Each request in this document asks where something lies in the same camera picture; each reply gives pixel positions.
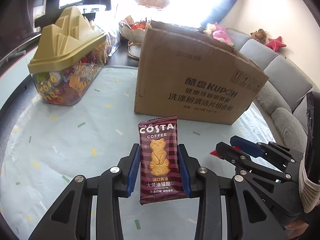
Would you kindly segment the right human hand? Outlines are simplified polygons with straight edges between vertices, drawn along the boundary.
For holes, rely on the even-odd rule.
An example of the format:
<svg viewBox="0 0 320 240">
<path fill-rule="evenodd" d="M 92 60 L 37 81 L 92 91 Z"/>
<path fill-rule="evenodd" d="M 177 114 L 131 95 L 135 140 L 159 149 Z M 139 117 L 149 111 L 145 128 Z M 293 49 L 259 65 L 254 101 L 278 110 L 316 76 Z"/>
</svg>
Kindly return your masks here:
<svg viewBox="0 0 320 240">
<path fill-rule="evenodd" d="M 308 227 L 309 227 L 309 224 L 305 223 L 300 219 L 296 219 L 292 223 L 285 226 L 285 229 L 291 231 L 289 234 L 289 239 L 294 239 L 302 235 Z"/>
</svg>

